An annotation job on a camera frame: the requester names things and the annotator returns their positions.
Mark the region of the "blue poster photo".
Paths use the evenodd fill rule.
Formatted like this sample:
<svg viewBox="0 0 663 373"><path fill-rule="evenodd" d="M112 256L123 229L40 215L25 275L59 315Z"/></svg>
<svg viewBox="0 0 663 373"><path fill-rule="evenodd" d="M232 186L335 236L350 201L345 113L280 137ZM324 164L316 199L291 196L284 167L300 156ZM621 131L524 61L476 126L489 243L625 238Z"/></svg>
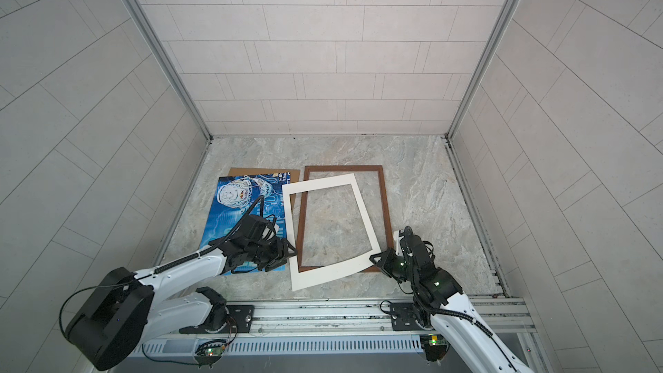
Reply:
<svg viewBox="0 0 663 373"><path fill-rule="evenodd" d="M222 250L222 243L224 238L234 229L238 228L238 224L243 221L245 217L250 214L258 215L266 219L271 219L271 216L276 217L276 234L280 238L287 238L285 230L285 214L284 214L284 202L283 202L283 190L282 198L278 203L266 203L265 198L262 195L259 195L257 199L248 206L248 208L243 211L241 209L234 209L231 207L226 207L225 205L220 204L217 201L217 190L222 188L227 184L230 179L228 176L221 177L214 194L210 212L208 214L207 222L205 224L205 231L203 232L203 238L201 240L200 246L202 248L208 246L219 245ZM293 257L297 254L295 247L290 244L290 257ZM244 265L238 268L238 272L224 272L226 274L244 274L251 271L257 271L257 266L253 262L246 262Z"/></svg>

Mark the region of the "brown wooden picture frame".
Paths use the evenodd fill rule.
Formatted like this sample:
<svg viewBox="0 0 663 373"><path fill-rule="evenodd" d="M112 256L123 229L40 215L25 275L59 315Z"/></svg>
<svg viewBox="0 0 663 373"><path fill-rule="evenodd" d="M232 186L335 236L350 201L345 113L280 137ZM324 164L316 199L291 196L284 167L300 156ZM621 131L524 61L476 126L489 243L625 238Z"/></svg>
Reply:
<svg viewBox="0 0 663 373"><path fill-rule="evenodd" d="M390 208L383 167L307 166L304 179L317 180L353 174L378 241L378 250L393 245ZM300 198L296 226L299 271L305 272L359 257L371 251L371 242L352 186L305 192Z"/></svg>

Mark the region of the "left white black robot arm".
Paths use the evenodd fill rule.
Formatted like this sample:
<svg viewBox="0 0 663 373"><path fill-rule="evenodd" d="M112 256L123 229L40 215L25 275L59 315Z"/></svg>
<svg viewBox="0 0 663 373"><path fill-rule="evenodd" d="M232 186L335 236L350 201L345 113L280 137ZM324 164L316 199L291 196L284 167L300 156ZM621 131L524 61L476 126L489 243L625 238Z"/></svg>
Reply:
<svg viewBox="0 0 663 373"><path fill-rule="evenodd" d="M221 334L195 353L198 366L213 365L239 333L250 329L253 308L228 307L221 293L201 281L236 274L247 262L269 272L296 257L297 250L276 234L276 216L248 209L229 233L168 264L110 271L69 323L60 323L65 340L98 371L108 371L145 343L167 333ZM177 293L196 285L190 295Z"/></svg>

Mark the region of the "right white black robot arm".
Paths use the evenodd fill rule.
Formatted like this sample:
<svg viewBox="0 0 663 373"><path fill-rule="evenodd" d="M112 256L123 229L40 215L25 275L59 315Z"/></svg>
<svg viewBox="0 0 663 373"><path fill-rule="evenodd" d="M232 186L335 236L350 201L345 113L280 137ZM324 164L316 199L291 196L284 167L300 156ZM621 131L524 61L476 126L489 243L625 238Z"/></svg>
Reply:
<svg viewBox="0 0 663 373"><path fill-rule="evenodd" d="M433 245L411 227L398 232L400 250L389 249L369 257L375 267L398 284L408 283L415 323L438 336L473 372L530 372L529 368L485 324L457 280L434 262Z"/></svg>

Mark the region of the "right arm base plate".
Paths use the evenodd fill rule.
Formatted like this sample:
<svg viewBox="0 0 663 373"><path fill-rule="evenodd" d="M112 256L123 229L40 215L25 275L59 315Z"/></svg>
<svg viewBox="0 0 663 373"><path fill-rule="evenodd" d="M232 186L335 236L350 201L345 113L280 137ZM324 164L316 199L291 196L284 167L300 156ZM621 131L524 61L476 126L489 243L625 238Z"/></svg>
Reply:
<svg viewBox="0 0 663 373"><path fill-rule="evenodd" d="M414 303L390 304L392 329L395 332L415 332L431 329L430 317Z"/></svg>

